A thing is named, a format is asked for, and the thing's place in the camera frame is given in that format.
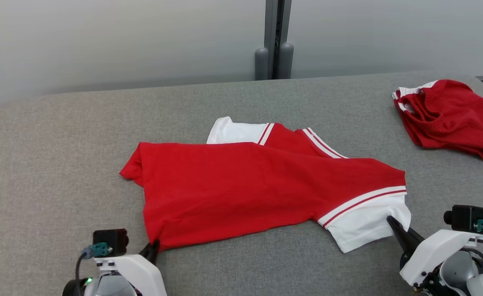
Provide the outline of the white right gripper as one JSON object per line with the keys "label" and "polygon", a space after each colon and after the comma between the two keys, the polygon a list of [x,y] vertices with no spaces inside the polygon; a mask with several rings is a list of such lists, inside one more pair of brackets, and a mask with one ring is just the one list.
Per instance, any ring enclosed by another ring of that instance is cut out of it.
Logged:
{"label": "white right gripper", "polygon": [[395,217],[389,216],[386,221],[404,253],[412,254],[400,272],[408,284],[423,283],[422,272],[432,272],[436,267],[449,287],[460,287],[479,274],[471,255],[461,249],[483,243],[483,234],[440,230],[424,240],[411,227],[405,230]]}

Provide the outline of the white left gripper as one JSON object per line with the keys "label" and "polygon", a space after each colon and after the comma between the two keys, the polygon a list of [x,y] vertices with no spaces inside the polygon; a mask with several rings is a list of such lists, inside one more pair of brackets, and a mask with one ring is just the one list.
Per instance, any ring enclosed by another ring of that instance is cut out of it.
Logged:
{"label": "white left gripper", "polygon": [[95,296],[166,296],[160,270],[156,267],[160,241],[148,243],[139,254],[95,259],[99,277]]}

